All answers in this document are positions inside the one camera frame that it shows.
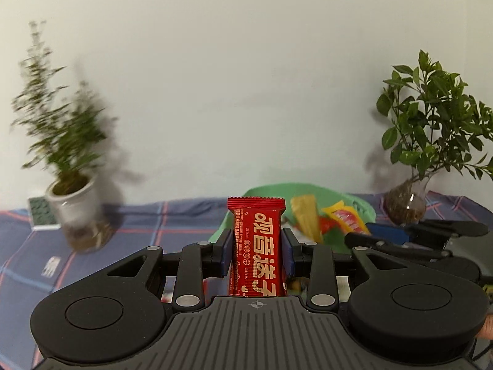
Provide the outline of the person right hand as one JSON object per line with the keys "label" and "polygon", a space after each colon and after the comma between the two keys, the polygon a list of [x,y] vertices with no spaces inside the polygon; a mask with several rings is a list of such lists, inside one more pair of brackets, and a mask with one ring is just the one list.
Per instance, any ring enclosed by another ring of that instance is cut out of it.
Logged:
{"label": "person right hand", "polygon": [[478,332],[477,338],[493,340],[493,314],[490,313],[486,316],[485,323]]}

